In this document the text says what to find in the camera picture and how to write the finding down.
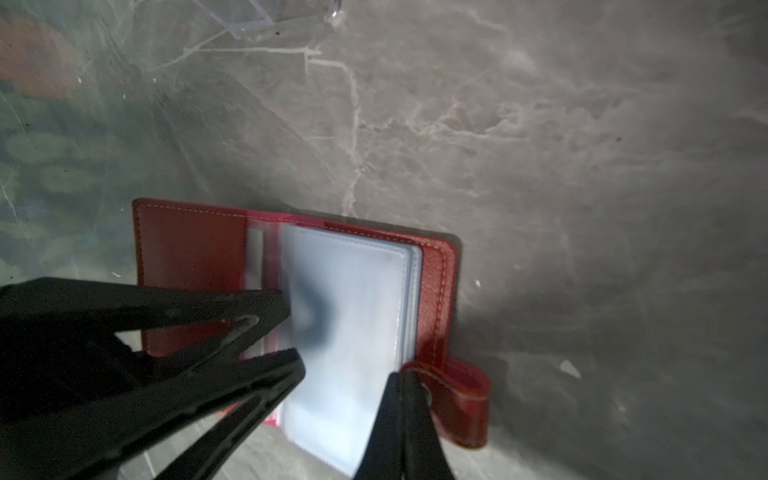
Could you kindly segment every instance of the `red leather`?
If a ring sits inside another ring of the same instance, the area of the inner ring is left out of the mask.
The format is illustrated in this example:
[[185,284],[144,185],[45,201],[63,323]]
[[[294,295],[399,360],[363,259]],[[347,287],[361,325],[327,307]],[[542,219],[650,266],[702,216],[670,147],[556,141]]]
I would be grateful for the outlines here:
[[[133,202],[139,285],[190,290],[243,287],[248,223],[294,223],[421,247],[415,361],[404,366],[419,374],[432,394],[439,434],[458,445],[478,448],[487,441],[490,380],[474,366],[448,356],[448,333],[457,267],[450,242],[408,233],[300,215],[209,207],[139,198]],[[228,328],[207,323],[144,332],[144,348],[165,356]]]

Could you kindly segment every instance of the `card holder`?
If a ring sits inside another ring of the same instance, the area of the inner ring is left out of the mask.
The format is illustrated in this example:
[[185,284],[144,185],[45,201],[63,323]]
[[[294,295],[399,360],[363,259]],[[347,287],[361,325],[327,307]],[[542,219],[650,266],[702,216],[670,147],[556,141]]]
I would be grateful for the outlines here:
[[[133,202],[140,285],[189,290],[244,287],[249,227],[263,234],[263,287],[279,288],[279,225],[284,223],[396,242],[422,251],[415,355],[402,369],[419,374],[432,394],[439,434],[457,445],[487,442],[490,381],[482,371],[448,356],[457,254],[448,241],[300,215],[255,212],[169,200]],[[228,328],[216,322],[143,332],[144,349],[164,356]]]

